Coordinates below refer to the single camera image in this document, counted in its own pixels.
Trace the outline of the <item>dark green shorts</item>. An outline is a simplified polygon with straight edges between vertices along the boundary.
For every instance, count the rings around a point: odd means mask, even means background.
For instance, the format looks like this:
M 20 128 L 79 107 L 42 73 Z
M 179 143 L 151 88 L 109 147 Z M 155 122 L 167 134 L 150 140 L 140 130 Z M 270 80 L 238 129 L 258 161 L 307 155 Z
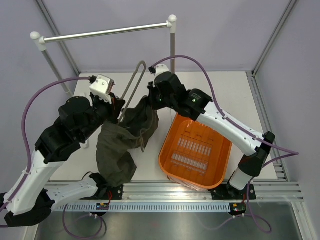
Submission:
M 134 108 L 128 108 L 120 123 L 106 121 L 98 135 L 96 163 L 98 172 L 108 186 L 116 188 L 129 183 L 137 166 L 130 150 L 145 150 L 149 139 L 159 127 L 157 111 L 143 96 Z

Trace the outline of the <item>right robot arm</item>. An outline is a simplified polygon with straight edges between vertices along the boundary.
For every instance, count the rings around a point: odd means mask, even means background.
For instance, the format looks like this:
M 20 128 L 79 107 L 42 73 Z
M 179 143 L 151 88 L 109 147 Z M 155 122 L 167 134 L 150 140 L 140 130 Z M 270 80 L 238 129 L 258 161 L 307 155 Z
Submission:
M 182 117 L 213 129 L 241 150 L 243 157 L 225 187 L 231 199 L 239 198 L 249 181 L 260 175 L 276 136 L 270 131 L 261 133 L 250 129 L 224 112 L 202 90 L 187 90 L 165 65 L 150 67 L 149 71 L 154 75 L 154 81 L 148 83 L 148 98 L 155 110 L 170 108 Z

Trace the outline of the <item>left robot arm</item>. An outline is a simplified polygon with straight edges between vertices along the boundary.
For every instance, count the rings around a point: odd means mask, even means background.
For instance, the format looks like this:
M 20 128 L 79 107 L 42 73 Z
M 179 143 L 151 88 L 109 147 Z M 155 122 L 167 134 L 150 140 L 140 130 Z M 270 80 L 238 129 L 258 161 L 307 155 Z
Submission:
M 22 175 L 26 179 L 22 187 L 15 185 L 0 195 L 0 205 L 8 211 L 4 217 L 8 227 L 35 226 L 60 206 L 93 196 L 100 200 L 107 195 L 108 184 L 99 173 L 57 190 L 45 189 L 45 185 L 104 122 L 118 118 L 126 102 L 114 94 L 110 98 L 111 102 L 105 102 L 94 95 L 91 100 L 75 96 L 58 109 L 58 119 L 35 144 L 31 168 Z

